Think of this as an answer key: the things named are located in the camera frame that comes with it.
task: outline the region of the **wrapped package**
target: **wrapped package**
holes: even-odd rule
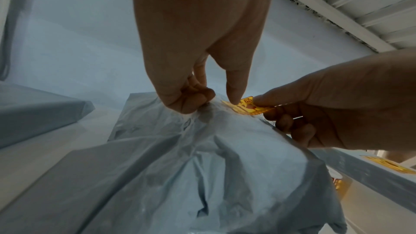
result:
[[[0,81],[0,148],[72,124],[93,110],[90,101]]]
[[[2,233],[317,234],[346,224],[325,164],[219,99],[131,94],[109,142],[69,153],[0,213]]]

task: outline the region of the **gray package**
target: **gray package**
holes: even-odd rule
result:
[[[69,153],[0,213],[4,234],[316,234],[346,224],[325,164],[214,99],[131,94],[110,142]]]
[[[0,148],[74,123],[93,110],[90,101],[0,81]]]

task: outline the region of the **yellow label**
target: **yellow label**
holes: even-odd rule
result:
[[[222,101],[224,104],[229,106],[233,111],[238,114],[245,115],[256,115],[262,114],[273,109],[273,107],[260,107],[253,104],[253,96],[244,98],[240,100],[240,103],[237,105],[231,104],[227,101]]]
[[[384,159],[384,158],[380,158],[377,156],[362,156],[370,161],[376,162],[377,164],[380,164],[382,166],[385,166],[387,168],[393,169],[394,171],[397,171],[399,173],[402,174],[412,174],[412,175],[416,175],[416,171],[412,170],[410,168],[401,166],[393,161]]]

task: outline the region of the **wrinkled plastic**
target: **wrinkled plastic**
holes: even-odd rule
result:
[[[0,148],[72,124],[93,110],[90,101],[0,81]]]
[[[3,233],[346,232],[325,164],[219,99],[181,115],[131,94],[109,140],[69,153],[1,212]]]

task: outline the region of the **label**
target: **label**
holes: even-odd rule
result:
[[[412,175],[416,175],[416,171],[412,170],[410,168],[401,166],[393,161],[378,157],[378,156],[362,156],[370,161],[373,161],[377,164],[380,164],[382,166],[385,166],[387,168],[390,168],[396,172],[402,173],[402,174],[412,174]]]
[[[231,109],[233,109],[234,112],[238,114],[245,114],[245,115],[262,114],[273,109],[273,107],[260,107],[260,106],[254,105],[253,96],[241,99],[240,103],[237,105],[234,105],[227,101],[222,101],[222,102],[226,104],[228,107],[230,107]]]

